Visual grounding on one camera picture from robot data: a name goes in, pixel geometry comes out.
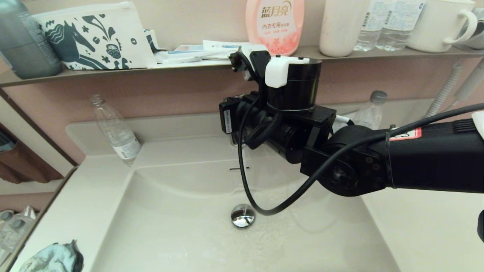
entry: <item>sink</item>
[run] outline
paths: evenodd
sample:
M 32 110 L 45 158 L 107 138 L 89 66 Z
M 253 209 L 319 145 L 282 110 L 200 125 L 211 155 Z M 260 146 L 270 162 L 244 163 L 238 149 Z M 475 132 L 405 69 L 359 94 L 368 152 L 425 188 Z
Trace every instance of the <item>sink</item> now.
M 279 156 L 253 158 L 249 185 L 272 208 L 305 180 Z M 92 271 L 397 272 L 360 197 L 315 183 L 280 214 L 247 229 L 230 214 L 248 203 L 233 160 L 132 170 Z

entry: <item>wooden shelf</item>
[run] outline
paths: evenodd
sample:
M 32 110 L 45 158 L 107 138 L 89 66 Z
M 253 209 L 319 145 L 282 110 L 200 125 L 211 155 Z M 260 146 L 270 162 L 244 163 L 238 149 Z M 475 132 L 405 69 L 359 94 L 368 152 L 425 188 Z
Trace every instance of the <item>wooden shelf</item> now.
M 318 46 L 303 46 L 300 47 L 294 55 L 295 57 L 307 57 L 323 60 L 323 62 L 336 61 L 355 61 L 355 60 L 375 60 L 375 59 L 401 59 L 401 58 L 479 58 L 484 57 L 483 51 L 475 50 L 461 50 L 452 47 L 446 53 L 425 53 L 416 51 L 410 48 L 405 48 L 401 51 L 389 52 L 379 49 L 374 49 L 368 52 L 353 52 L 348 57 L 332 58 L 320 53 Z M 227 60 L 216 60 L 197 63 L 184 63 L 171 66 L 160 65 L 159 68 L 152 69 L 130 69 L 130 70 L 65 70 L 56 76 L 39 77 L 33 79 L 22 80 L 18 78 L 11 70 L 0 75 L 0 88 L 27 85 L 33 83 L 77 79 L 77 78 L 92 78 L 102 76 L 123 76 L 136 75 L 160 72 L 177 72 L 177 71 L 198 71 L 207 69 L 229 69 L 230 62 Z

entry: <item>black cylinder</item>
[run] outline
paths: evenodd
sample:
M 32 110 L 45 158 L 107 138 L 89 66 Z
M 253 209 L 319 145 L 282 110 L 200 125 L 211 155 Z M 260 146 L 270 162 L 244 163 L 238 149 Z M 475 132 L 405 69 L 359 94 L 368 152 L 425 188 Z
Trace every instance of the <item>black cylinder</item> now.
M 310 59 L 306 64 L 290 64 L 287 84 L 280 88 L 269 87 L 267 104 L 279 110 L 311 110 L 318 93 L 321 63 Z

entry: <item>gray bottle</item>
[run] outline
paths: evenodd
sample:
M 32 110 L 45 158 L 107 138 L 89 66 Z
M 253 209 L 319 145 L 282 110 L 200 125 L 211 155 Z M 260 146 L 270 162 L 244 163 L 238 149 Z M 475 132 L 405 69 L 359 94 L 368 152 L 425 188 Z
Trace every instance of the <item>gray bottle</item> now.
M 21 79 L 62 71 L 61 61 L 20 0 L 0 0 L 0 57 Z

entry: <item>white mug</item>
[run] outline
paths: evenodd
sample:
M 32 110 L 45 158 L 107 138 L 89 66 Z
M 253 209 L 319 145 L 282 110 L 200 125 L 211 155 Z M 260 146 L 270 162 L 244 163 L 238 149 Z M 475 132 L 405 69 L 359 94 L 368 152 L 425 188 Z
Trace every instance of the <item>white mug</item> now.
M 319 50 L 326 56 L 353 52 L 368 10 L 369 0 L 326 0 Z
M 477 28 L 471 0 L 427 0 L 407 46 L 419 51 L 443 53 L 453 44 L 468 40 Z M 466 19 L 466 32 L 456 39 Z

